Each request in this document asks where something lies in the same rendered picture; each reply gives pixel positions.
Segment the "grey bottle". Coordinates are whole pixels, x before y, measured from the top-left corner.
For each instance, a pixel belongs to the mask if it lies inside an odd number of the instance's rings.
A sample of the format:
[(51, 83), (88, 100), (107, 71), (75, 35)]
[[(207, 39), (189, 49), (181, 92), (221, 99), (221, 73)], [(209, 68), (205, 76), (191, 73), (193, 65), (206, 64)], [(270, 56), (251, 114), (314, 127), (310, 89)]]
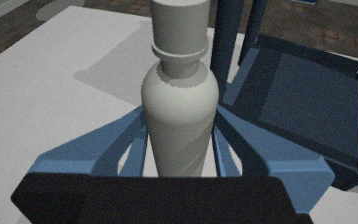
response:
[(201, 176), (219, 87), (201, 60), (208, 51), (211, 0), (150, 0), (151, 47), (141, 102), (158, 176)]

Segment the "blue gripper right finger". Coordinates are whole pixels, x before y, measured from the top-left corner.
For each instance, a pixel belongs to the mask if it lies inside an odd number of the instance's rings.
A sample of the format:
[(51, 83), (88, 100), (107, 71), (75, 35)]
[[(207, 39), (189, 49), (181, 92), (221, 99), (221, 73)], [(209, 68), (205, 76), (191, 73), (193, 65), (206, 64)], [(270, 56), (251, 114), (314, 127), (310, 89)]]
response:
[[(296, 213), (309, 214), (335, 179), (322, 155), (249, 123), (220, 105), (211, 136), (217, 176), (279, 178)], [(242, 174), (228, 143), (241, 161)]]

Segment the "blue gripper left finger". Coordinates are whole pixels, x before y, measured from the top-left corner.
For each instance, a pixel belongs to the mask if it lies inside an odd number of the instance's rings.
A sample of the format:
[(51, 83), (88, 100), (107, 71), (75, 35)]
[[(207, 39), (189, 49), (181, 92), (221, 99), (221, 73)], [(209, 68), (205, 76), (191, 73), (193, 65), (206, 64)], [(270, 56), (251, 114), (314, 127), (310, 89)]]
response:
[(54, 172), (118, 176), (119, 161), (131, 145), (119, 176), (143, 176), (147, 143), (148, 129), (140, 105), (109, 124), (40, 154), (26, 174)]

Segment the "blue shelving unit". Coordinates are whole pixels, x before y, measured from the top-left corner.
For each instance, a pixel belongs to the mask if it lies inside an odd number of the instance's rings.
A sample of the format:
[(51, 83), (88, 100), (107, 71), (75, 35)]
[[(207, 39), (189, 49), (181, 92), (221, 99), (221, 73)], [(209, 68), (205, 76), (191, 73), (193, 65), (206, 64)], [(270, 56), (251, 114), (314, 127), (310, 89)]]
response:
[(228, 83), (244, 0), (218, 0), (210, 62), (218, 105), (321, 154), (335, 174), (330, 186), (348, 191), (358, 186), (358, 61), (258, 34), (267, 2), (253, 0)]

